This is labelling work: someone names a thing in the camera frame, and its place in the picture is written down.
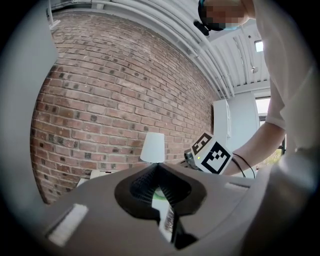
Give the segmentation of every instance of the white wall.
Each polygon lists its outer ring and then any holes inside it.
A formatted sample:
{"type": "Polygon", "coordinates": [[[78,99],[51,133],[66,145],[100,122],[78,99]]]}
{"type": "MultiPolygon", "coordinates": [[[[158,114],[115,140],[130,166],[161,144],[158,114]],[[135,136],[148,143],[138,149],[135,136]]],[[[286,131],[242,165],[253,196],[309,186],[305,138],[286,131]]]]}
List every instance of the white wall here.
{"type": "MultiPolygon", "coordinates": [[[[231,115],[231,138],[228,138],[226,146],[230,151],[234,151],[245,144],[259,129],[259,115],[256,99],[252,92],[237,94],[228,100],[228,104],[231,115]]],[[[246,170],[244,174],[246,177],[253,178],[250,169],[246,170]]]]}

